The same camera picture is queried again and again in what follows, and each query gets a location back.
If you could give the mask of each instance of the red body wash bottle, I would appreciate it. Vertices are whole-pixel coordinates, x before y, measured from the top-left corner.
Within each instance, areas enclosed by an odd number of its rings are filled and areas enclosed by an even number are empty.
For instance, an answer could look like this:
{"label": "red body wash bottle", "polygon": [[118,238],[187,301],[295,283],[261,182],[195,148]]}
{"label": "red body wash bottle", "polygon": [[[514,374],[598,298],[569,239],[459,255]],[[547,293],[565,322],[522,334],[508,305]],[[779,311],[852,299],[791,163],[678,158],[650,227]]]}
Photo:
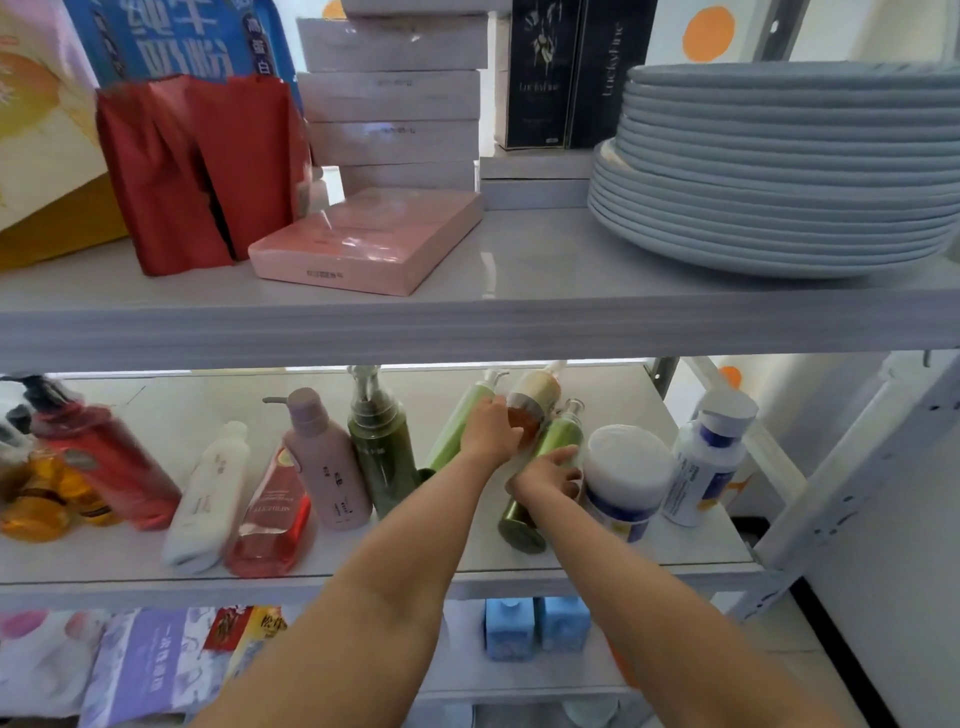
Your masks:
{"label": "red body wash bottle", "polygon": [[41,375],[4,376],[27,388],[36,410],[31,431],[63,461],[83,472],[117,515],[141,531],[166,528],[180,504],[180,489],[102,404],[84,404]]}
{"label": "red body wash bottle", "polygon": [[247,508],[224,563],[237,576],[263,579],[283,576],[297,563],[310,498],[293,458],[280,448]]}

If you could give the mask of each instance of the pink box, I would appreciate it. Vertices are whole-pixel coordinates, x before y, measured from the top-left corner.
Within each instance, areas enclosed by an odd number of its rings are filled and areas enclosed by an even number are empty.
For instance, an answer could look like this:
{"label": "pink box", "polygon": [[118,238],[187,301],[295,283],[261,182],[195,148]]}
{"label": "pink box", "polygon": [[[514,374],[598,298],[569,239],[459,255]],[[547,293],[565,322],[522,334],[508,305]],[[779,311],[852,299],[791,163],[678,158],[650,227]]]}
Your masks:
{"label": "pink box", "polygon": [[475,192],[369,187],[250,246],[263,279],[409,296],[483,218]]}

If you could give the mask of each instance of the person's left hand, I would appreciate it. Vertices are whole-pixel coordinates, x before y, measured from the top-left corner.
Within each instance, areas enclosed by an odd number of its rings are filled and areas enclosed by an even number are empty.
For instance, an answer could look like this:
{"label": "person's left hand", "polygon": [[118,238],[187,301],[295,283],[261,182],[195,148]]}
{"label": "person's left hand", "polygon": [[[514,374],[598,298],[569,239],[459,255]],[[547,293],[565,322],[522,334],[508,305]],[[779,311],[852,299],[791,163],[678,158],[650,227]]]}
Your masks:
{"label": "person's left hand", "polygon": [[522,427],[510,427],[506,399],[502,395],[492,400],[483,398],[467,417],[460,452],[489,460],[499,468],[516,455],[522,437]]}

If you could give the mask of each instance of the plate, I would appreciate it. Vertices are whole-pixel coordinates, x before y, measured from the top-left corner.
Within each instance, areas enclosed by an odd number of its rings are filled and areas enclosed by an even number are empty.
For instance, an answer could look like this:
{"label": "plate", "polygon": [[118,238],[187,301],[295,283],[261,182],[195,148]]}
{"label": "plate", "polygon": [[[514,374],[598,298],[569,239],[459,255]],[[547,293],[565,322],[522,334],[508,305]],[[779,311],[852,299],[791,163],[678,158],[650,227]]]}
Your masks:
{"label": "plate", "polygon": [[960,141],[960,128],[951,126],[912,127],[836,127],[816,124],[765,124],[756,121],[724,121],[721,119],[699,119],[664,113],[662,110],[650,111],[638,109],[624,99],[623,113],[631,119],[647,124],[690,132],[736,134],[739,136],[759,136],[773,139],[823,139],[825,141],[871,141],[871,142],[927,142]]}
{"label": "plate", "polygon": [[638,65],[631,81],[708,88],[956,88],[956,63],[852,63],[849,61],[764,61],[763,63],[674,63]]}
{"label": "plate", "polygon": [[776,227],[778,231],[813,232],[821,235],[876,235],[888,242],[906,242],[945,233],[960,224],[960,214],[904,222],[833,222],[818,219],[823,212],[805,210],[801,219],[783,217],[781,209],[764,205],[737,205],[683,192],[652,187],[642,182],[617,179],[595,165],[593,178],[616,190],[626,200],[698,220],[737,225],[744,228]]}
{"label": "plate", "polygon": [[[660,173],[653,174],[637,170],[629,166],[620,158],[616,148],[612,144],[612,139],[602,142],[599,152],[596,156],[597,163],[613,171],[615,174],[626,177],[638,182],[647,182],[657,187],[666,189],[676,189],[683,192],[692,192],[698,196],[709,197],[714,200],[724,200],[730,202],[746,202],[767,206],[792,207],[796,209],[797,216],[808,216],[810,210],[845,210],[862,212],[866,211],[893,211],[905,212],[909,217],[904,216],[901,219],[916,220],[925,217],[939,217],[942,214],[953,214],[960,211],[960,195],[941,195],[936,197],[907,199],[897,198],[889,200],[878,200],[876,195],[869,196],[864,200],[840,199],[839,196],[831,195],[830,191],[823,191],[821,196],[812,196],[796,194],[793,189],[782,190],[784,187],[797,187],[797,185],[781,185],[779,191],[771,191],[774,188],[772,184],[764,185],[763,189],[745,189],[740,187],[731,187],[726,180],[715,182],[715,178],[709,178],[709,182],[698,180],[677,179]],[[937,210],[936,214],[929,214],[931,208]]]}
{"label": "plate", "polygon": [[953,88],[702,88],[626,83],[624,93],[664,101],[705,104],[827,109],[921,109],[960,107],[960,84]]}
{"label": "plate", "polygon": [[608,193],[592,188],[589,198],[594,204],[603,208],[618,225],[639,234],[655,235],[656,238],[672,245],[685,248],[716,253],[719,255],[734,255],[749,258],[750,260],[773,260],[782,263],[799,263],[802,265],[835,265],[845,267],[849,265],[884,265],[899,263],[907,260],[929,257],[941,251],[948,242],[943,236],[935,244],[924,246],[919,250],[887,255],[816,255],[803,252],[787,252],[767,247],[765,240],[759,238],[745,238],[745,242],[753,245],[740,245],[736,238],[726,235],[717,235],[699,231],[688,226],[677,226],[663,223],[646,215],[631,212],[623,205],[612,201]]}
{"label": "plate", "polygon": [[960,179],[960,156],[939,155],[929,157],[884,157],[878,155],[842,155],[825,153],[823,149],[801,153],[730,149],[722,144],[708,144],[705,140],[676,141],[663,139],[656,134],[638,131],[644,127],[630,119],[623,119],[616,131],[617,139],[626,139],[632,144],[655,152],[665,152],[681,157],[708,159],[711,161],[749,164],[758,167],[777,167],[783,170],[811,170],[842,173],[851,180],[860,173],[881,174],[890,180],[902,179],[903,175],[952,174]]}
{"label": "plate", "polygon": [[667,113],[686,118],[715,121],[753,121],[761,124],[803,124],[844,127],[856,133],[859,127],[945,126],[960,122],[960,108],[954,109],[812,109],[811,107],[765,107],[737,104],[702,104],[694,101],[665,101],[638,96],[624,88],[623,107]]}
{"label": "plate", "polygon": [[746,149],[755,152],[783,154],[826,154],[844,157],[960,157],[960,138],[957,141],[828,141],[825,139],[773,139],[737,134],[691,132],[676,129],[673,117],[663,116],[658,124],[645,124],[628,116],[620,116],[620,126],[631,132],[656,139],[704,144],[724,149]]}
{"label": "plate", "polygon": [[[953,165],[947,171],[935,172],[877,172],[837,169],[803,169],[787,161],[796,155],[775,155],[762,153],[768,159],[767,164],[748,161],[718,161],[703,158],[698,154],[702,147],[690,147],[685,144],[672,144],[660,140],[646,139],[627,129],[616,135],[616,148],[621,158],[633,167],[642,168],[642,162],[652,161],[666,167],[675,167],[687,172],[702,172],[717,177],[730,178],[730,184],[737,181],[779,182],[784,184],[826,185],[842,187],[844,190],[880,190],[880,194],[889,194],[884,190],[894,190],[899,196],[904,188],[922,188],[924,192],[936,190],[943,193],[960,193],[960,165]],[[733,152],[736,159],[740,153]]]}
{"label": "plate", "polygon": [[744,214],[777,220],[778,225],[930,225],[939,227],[952,223],[960,214],[960,204],[917,208],[914,210],[887,209],[885,207],[849,208],[811,206],[808,200],[801,200],[806,206],[799,206],[793,198],[755,193],[752,190],[729,190],[725,197],[714,197],[717,187],[712,184],[673,180],[646,172],[631,170],[619,166],[621,162],[598,158],[594,162],[596,174],[603,174],[629,190],[657,197],[672,203],[691,205],[708,209]]}
{"label": "plate", "polygon": [[666,211],[660,207],[660,201],[656,198],[647,198],[647,202],[641,202],[638,199],[641,196],[637,193],[629,190],[621,192],[599,175],[593,178],[592,183],[595,192],[605,204],[628,219],[677,234],[692,234],[692,231],[696,231],[695,236],[698,239],[744,248],[825,255],[907,253],[940,245],[948,234],[953,234],[956,230],[956,227],[953,227],[939,231],[924,231],[913,233],[912,239],[901,236],[898,240],[889,240],[882,234],[826,235],[816,232],[731,225],[705,220],[700,215],[678,215]]}
{"label": "plate", "polygon": [[587,207],[593,213],[597,221],[614,235],[624,240],[634,243],[639,248],[643,248],[651,253],[673,258],[684,263],[692,263],[704,268],[710,268],[717,271],[727,271],[729,273],[742,273],[748,276],[762,276],[764,278],[780,279],[847,279],[857,276],[869,276],[873,273],[897,270],[909,263],[893,263],[890,265],[861,265],[847,266],[839,268],[830,265],[795,265],[792,263],[777,263],[766,260],[748,260],[746,258],[733,257],[730,255],[716,255],[704,253],[703,251],[692,248],[682,248],[670,243],[664,243],[650,235],[641,235],[622,225],[618,225],[611,218],[607,217],[593,202],[587,200]]}
{"label": "plate", "polygon": [[[956,197],[960,195],[960,182],[953,184],[916,184],[913,186],[854,186],[852,184],[825,184],[817,182],[786,182],[783,179],[770,180],[779,170],[770,167],[751,167],[731,165],[722,162],[710,162],[700,159],[677,157],[637,148],[630,142],[616,141],[616,151],[633,169],[643,170],[664,177],[674,177],[693,182],[705,182],[717,186],[772,191],[784,195],[810,198],[832,198],[839,202],[858,201],[887,205],[894,200],[924,205],[936,196]],[[734,176],[731,167],[744,166],[736,170],[741,176]]]}

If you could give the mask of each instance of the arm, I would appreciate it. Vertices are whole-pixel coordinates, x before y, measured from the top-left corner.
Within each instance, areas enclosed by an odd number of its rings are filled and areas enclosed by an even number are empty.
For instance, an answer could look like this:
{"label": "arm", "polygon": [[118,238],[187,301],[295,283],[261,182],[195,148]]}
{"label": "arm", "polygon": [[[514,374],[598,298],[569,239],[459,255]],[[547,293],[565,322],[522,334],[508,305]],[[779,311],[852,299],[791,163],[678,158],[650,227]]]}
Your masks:
{"label": "arm", "polygon": [[480,494],[521,434],[502,397],[480,402],[460,454],[364,538],[197,728],[398,726],[430,667]]}
{"label": "arm", "polygon": [[547,536],[593,620],[667,728],[840,728],[739,628],[564,494],[575,449],[533,461],[509,488]]}

